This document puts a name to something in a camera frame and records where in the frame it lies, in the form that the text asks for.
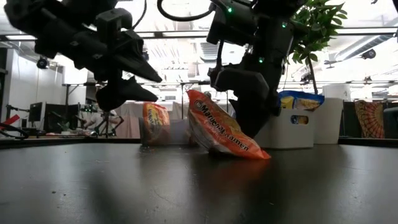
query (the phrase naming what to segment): colorful tapestry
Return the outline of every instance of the colorful tapestry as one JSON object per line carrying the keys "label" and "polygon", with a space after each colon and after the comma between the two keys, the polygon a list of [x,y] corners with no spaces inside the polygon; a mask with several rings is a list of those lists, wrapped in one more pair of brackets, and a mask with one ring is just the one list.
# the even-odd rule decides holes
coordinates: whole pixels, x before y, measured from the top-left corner
{"label": "colorful tapestry", "polygon": [[383,104],[355,102],[355,112],[362,129],[362,138],[384,139]]}

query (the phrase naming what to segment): camera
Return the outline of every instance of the camera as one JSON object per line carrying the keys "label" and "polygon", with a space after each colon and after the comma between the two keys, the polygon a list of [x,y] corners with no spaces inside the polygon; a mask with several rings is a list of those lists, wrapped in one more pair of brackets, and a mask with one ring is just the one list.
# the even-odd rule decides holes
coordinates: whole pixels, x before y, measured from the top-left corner
{"label": "camera", "polygon": [[367,52],[363,53],[363,54],[361,55],[361,58],[363,58],[363,59],[365,59],[365,60],[366,60],[366,59],[374,59],[375,56],[376,56],[376,51],[373,50],[373,49],[371,49],[371,50],[368,50]]}
{"label": "camera", "polygon": [[49,65],[49,61],[47,60],[47,58],[40,56],[40,59],[37,61],[37,68],[39,69],[48,69]]}
{"label": "camera", "polygon": [[149,54],[147,50],[142,51],[142,57],[144,58],[145,61],[149,61]]}

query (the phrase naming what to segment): computer monitor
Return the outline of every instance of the computer monitor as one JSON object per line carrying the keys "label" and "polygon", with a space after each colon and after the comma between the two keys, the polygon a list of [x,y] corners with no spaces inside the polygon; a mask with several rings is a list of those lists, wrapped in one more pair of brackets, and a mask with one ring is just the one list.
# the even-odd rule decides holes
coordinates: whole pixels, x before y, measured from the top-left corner
{"label": "computer monitor", "polygon": [[40,121],[43,103],[34,103],[29,108],[29,122]]}
{"label": "computer monitor", "polygon": [[61,133],[62,128],[58,123],[62,122],[69,122],[69,128],[72,130],[78,127],[75,115],[78,115],[79,105],[68,105],[68,116],[65,116],[65,105],[46,104],[44,110],[44,131],[47,133]]}

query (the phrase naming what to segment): black table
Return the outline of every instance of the black table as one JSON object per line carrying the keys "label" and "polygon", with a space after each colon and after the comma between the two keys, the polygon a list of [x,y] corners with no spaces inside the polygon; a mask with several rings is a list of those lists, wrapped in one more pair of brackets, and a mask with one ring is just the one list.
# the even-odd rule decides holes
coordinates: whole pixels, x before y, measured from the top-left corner
{"label": "black table", "polygon": [[135,144],[2,150],[0,223],[397,223],[397,149],[270,154],[264,162]]}

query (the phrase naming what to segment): potted plant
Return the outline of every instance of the potted plant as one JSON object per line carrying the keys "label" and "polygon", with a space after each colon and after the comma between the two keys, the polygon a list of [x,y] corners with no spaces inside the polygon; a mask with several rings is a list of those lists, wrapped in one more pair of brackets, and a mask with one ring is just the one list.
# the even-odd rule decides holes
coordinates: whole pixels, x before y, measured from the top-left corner
{"label": "potted plant", "polygon": [[326,5],[329,0],[308,0],[293,16],[292,22],[305,29],[305,35],[296,38],[292,43],[292,60],[310,67],[310,79],[313,81],[315,94],[318,94],[313,72],[312,61],[318,57],[313,53],[328,46],[336,29],[342,28],[342,19],[347,19],[347,12],[342,10],[343,4]]}
{"label": "potted plant", "polygon": [[69,122],[62,121],[61,123],[58,123],[58,125],[62,128],[62,135],[69,135]]}

